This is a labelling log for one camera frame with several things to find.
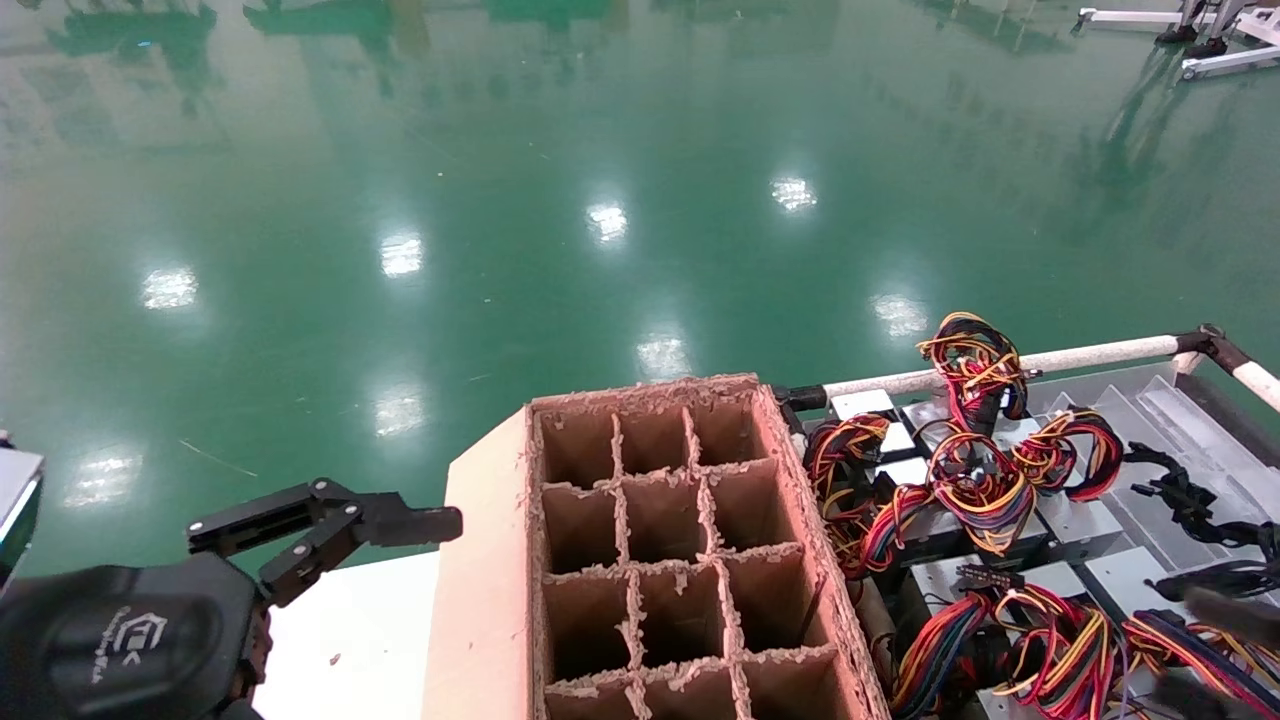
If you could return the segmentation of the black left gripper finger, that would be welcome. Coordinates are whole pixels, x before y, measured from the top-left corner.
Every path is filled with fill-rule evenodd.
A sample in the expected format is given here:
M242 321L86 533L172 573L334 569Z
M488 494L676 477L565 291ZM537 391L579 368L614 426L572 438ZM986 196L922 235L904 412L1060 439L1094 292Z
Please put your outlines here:
M365 544L443 544L465 530L460 509L342 509L262 566L260 584L271 606L285 607Z
M457 507L413 509L396 492L355 492L335 480L311 480L192 521L188 552L230 557L293 538L307 556L352 552L362 544L439 544L463 532Z

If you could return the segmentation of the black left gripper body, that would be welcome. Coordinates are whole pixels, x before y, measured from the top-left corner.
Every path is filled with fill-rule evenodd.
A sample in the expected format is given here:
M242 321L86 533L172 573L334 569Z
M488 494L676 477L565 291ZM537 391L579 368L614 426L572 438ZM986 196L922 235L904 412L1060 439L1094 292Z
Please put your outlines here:
M210 553L13 582L5 719L255 719L273 646L256 583Z

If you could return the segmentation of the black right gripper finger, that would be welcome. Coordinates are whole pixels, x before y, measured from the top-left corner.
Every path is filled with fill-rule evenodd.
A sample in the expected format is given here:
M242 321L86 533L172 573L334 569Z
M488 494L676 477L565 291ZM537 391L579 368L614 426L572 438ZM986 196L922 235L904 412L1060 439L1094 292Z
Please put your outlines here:
M1180 719L1262 719L1251 706L1178 674L1165 674L1149 694L1152 702Z
M1206 588L1185 592L1185 606L1203 623L1266 650L1279 648L1279 609L1266 602L1234 600Z

